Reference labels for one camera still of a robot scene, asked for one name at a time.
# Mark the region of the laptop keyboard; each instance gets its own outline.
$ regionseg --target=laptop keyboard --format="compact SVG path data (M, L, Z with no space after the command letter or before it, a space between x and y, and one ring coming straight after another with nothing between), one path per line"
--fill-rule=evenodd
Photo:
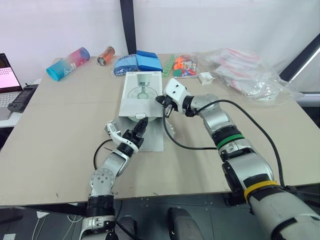
M0 94L0 108L6 108L10 103L12 103L20 92L10 92L5 94Z

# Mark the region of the pink and blue tube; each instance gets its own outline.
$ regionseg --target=pink and blue tube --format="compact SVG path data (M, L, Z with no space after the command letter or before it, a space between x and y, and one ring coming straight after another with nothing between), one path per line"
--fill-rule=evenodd
M53 80L59 81L89 59L89 52L84 47L81 47L69 56L48 67L46 72Z

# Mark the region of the blue cloth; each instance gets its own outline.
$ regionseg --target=blue cloth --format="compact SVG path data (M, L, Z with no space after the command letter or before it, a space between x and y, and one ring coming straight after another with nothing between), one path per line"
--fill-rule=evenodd
M135 54L119 58L114 65L114 75L124 75L126 72L139 71L138 62Z
M136 51L136 60L141 71L161 71L162 66L154 52Z

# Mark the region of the white wall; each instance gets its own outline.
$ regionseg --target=white wall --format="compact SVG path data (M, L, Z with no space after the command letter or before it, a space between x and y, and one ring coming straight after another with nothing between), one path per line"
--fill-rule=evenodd
M0 53L21 84L42 78L56 57L109 45L128 54L118 0L1 0Z
M137 48L156 53L253 49L281 71L320 31L319 0L133 1ZM79 47L127 54L119 0L6 0L0 21L0 52L23 83Z
M252 49L278 72L320 32L319 0L139 0L134 7L140 49Z

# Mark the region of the yellow ring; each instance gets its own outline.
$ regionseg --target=yellow ring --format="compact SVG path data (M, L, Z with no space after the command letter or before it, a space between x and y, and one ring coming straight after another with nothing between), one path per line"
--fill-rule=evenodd
M245 200L248 202L247 196L252 191L254 191L254 190L258 189L258 188L264 187L264 186L268 186L268 185L278 185L278 184L275 181L271 181L271 180L261 181L261 182L258 182L256 184L253 184L253 185L249 186L246 190L244 190L244 198L245 198Z

